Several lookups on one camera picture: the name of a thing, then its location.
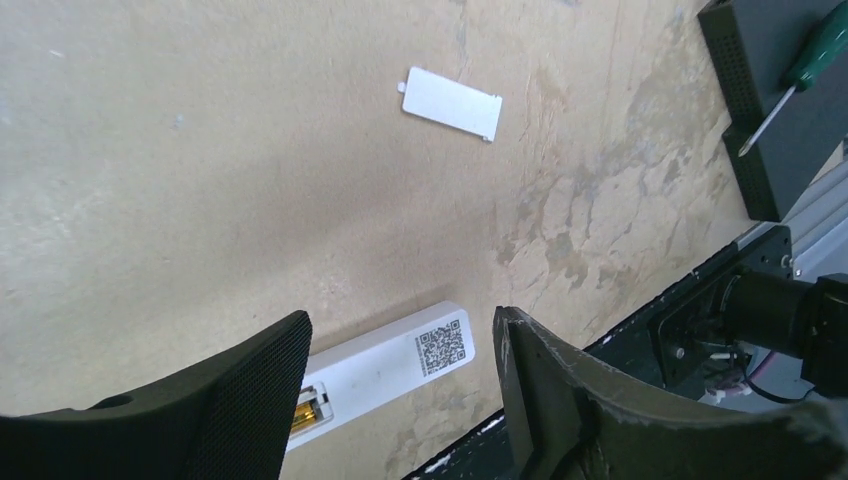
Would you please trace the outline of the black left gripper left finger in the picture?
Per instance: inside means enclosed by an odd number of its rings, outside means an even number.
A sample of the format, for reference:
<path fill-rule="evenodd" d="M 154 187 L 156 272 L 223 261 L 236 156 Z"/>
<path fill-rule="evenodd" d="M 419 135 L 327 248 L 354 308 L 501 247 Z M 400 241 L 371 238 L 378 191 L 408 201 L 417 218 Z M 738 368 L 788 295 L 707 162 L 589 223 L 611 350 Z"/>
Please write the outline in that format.
<path fill-rule="evenodd" d="M 83 410 L 1 419 L 4 479 L 276 479 L 312 338 L 295 311 Z"/>

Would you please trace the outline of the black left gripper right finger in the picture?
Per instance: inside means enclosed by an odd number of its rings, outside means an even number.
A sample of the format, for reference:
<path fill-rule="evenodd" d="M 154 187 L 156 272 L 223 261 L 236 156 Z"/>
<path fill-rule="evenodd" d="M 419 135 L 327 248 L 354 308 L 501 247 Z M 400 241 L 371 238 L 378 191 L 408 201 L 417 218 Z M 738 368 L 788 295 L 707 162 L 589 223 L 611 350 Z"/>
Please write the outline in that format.
<path fill-rule="evenodd" d="M 693 401 L 642 382 L 499 307 L 493 340 L 521 479 L 843 479 L 847 404 L 764 413 Z"/>

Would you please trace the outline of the white air conditioner remote control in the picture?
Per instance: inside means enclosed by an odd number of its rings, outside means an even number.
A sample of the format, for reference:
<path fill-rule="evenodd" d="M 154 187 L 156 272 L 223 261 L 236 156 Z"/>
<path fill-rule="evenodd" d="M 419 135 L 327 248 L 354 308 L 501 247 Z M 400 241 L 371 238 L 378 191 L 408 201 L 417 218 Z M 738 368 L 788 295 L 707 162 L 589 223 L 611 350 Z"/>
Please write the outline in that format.
<path fill-rule="evenodd" d="M 309 357 L 297 406 L 319 421 L 292 436 L 291 451 L 444 376 L 475 357 L 468 313 L 444 301 Z"/>

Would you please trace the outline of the white battery compartment cover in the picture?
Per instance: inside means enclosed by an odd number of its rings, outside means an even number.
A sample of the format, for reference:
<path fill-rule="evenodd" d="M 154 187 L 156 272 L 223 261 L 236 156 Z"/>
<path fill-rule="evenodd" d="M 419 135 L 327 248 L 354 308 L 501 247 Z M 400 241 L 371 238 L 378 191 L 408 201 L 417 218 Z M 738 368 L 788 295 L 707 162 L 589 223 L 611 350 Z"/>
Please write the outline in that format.
<path fill-rule="evenodd" d="M 495 140 L 503 99 L 437 75 L 411 67 L 397 85 L 403 96 L 403 112 L 480 137 Z"/>

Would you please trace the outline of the gold battery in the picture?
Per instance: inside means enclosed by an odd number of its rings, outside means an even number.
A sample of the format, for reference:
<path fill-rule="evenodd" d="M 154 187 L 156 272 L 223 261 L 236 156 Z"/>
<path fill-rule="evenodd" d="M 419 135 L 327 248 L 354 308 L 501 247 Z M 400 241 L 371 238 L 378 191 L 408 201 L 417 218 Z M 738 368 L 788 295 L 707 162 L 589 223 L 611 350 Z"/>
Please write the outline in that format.
<path fill-rule="evenodd" d="M 312 428 L 318 421 L 320 410 L 314 406 L 312 402 L 303 402 L 299 404 L 294 412 L 294 418 L 291 426 L 291 435 L 297 435 L 300 432 Z"/>

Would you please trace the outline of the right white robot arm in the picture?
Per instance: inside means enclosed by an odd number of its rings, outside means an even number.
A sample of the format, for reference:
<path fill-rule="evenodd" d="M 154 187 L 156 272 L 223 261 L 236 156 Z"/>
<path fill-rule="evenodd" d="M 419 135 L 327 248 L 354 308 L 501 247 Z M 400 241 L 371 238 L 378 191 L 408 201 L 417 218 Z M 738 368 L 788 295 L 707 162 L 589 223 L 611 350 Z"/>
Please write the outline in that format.
<path fill-rule="evenodd" d="M 764 273 L 728 283 L 720 319 L 731 340 L 802 361 L 801 378 L 827 398 L 847 396 L 847 275 L 809 283 Z"/>

